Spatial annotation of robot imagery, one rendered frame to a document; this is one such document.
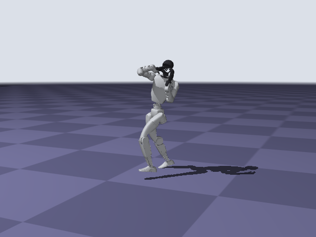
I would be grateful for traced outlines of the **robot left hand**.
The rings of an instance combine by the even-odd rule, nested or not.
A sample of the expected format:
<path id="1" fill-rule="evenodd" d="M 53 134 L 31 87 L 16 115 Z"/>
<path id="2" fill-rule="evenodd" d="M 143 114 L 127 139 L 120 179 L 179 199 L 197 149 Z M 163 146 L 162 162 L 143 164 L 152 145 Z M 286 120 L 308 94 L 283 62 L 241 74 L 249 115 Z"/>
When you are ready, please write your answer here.
<path id="1" fill-rule="evenodd" d="M 171 81 L 172 81 L 172 79 L 173 79 L 173 77 L 174 77 L 174 70 L 173 70 L 172 68 L 170 68 L 169 70 L 170 70 L 170 75 L 169 75 L 168 80 L 167 80 L 166 83 L 165 83 L 165 86 L 168 86 L 169 83 L 171 84 L 171 83 L 172 83 Z"/>

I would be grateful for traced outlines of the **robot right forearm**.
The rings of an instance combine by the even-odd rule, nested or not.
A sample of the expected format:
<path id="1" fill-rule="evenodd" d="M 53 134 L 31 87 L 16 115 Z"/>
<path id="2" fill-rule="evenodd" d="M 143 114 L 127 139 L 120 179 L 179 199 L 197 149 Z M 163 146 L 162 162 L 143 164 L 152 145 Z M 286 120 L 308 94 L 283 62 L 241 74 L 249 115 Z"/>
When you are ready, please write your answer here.
<path id="1" fill-rule="evenodd" d="M 148 65 L 148 66 L 143 66 L 143 67 L 141 67 L 141 68 L 143 68 L 143 71 L 146 73 L 146 72 L 148 72 L 148 71 L 153 71 L 153 73 L 157 73 L 158 71 L 156 70 L 156 67 L 155 67 L 155 65 L 153 65 L 153 64 L 151 64 L 151 65 Z"/>

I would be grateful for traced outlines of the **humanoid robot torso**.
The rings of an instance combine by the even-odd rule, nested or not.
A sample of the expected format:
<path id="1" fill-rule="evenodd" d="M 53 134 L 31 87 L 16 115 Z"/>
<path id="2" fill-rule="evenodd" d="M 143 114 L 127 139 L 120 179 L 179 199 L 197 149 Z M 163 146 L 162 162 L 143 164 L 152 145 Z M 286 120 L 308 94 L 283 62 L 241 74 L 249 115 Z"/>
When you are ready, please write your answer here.
<path id="1" fill-rule="evenodd" d="M 163 74 L 162 74 L 163 76 Z M 166 94 L 164 91 L 164 84 L 168 80 L 168 78 L 163 78 L 161 75 L 156 75 L 154 77 L 152 91 L 151 91 L 151 97 L 152 101 L 156 102 L 156 104 L 153 104 L 154 108 L 151 109 L 151 116 L 154 117 L 158 113 L 164 114 L 164 109 L 161 108 L 161 104 L 163 104 L 166 101 Z M 167 76 L 169 77 L 169 76 Z M 172 81 L 173 82 L 173 79 Z M 172 89 L 172 83 L 170 86 L 170 90 Z"/>

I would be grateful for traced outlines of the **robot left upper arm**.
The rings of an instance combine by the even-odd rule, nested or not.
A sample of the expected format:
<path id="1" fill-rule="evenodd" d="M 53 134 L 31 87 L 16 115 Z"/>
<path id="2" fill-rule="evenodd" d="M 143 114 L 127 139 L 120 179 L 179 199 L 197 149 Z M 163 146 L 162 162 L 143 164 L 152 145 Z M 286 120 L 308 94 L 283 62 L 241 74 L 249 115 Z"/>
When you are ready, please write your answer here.
<path id="1" fill-rule="evenodd" d="M 174 81 L 172 82 L 172 90 L 171 90 L 171 93 L 172 93 L 172 96 L 175 98 L 176 94 L 177 94 L 177 91 L 179 89 L 179 83 L 177 81 Z M 166 101 L 168 103 L 172 103 L 171 100 L 169 98 L 166 98 Z"/>

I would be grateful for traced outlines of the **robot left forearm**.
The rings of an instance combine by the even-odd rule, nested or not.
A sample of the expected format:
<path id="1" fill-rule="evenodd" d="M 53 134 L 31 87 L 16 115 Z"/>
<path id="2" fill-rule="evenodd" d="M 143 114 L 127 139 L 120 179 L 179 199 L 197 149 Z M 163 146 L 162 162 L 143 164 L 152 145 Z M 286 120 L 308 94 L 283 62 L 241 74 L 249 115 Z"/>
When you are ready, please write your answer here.
<path id="1" fill-rule="evenodd" d="M 172 96 L 172 93 L 171 93 L 171 90 L 170 90 L 170 86 L 171 86 L 170 83 L 169 83 L 168 86 L 165 86 L 164 91 L 165 91 L 166 97 L 169 98 L 171 100 L 171 102 L 173 103 L 174 97 Z"/>

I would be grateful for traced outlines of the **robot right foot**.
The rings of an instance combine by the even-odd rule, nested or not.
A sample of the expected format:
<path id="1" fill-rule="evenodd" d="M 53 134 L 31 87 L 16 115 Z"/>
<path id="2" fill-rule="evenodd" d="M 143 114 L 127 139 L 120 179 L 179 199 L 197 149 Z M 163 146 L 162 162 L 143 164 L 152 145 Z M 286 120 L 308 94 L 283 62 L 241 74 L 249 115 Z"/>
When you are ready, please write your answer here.
<path id="1" fill-rule="evenodd" d="M 164 162 L 161 166 L 159 166 L 158 168 L 164 168 L 164 167 L 167 167 L 169 165 L 173 165 L 174 164 L 174 161 L 173 160 L 170 160 L 170 162 Z"/>

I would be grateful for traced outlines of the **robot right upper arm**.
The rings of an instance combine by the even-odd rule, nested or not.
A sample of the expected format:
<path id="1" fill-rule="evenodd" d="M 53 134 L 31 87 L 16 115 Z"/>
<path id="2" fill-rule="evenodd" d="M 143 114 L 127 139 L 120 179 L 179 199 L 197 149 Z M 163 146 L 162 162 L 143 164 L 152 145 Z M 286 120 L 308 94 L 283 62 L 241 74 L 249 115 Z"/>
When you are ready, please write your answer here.
<path id="1" fill-rule="evenodd" d="M 153 81 L 154 80 L 154 77 L 156 76 L 154 73 L 152 73 L 152 72 L 144 72 L 143 71 L 143 68 L 139 68 L 139 69 L 137 69 L 137 74 L 139 75 L 139 76 L 143 76 L 143 77 L 146 77 L 146 78 L 148 78 L 149 80 L 151 80 L 151 81 Z"/>

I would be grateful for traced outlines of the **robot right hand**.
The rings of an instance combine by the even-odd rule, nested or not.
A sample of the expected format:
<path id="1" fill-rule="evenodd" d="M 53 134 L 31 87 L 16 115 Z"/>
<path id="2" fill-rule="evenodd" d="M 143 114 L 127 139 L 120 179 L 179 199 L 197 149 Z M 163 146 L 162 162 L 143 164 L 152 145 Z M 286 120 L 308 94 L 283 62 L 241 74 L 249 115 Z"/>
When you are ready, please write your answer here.
<path id="1" fill-rule="evenodd" d="M 165 71 L 166 69 L 168 70 L 167 67 L 156 67 L 156 70 L 157 70 L 157 71 L 161 71 L 161 72 L 162 72 L 162 69 L 163 69 L 164 71 Z M 167 70 L 166 70 L 166 71 L 167 71 Z M 166 72 L 166 71 L 165 71 L 165 72 Z M 157 72 L 157 73 L 160 74 L 159 72 Z"/>

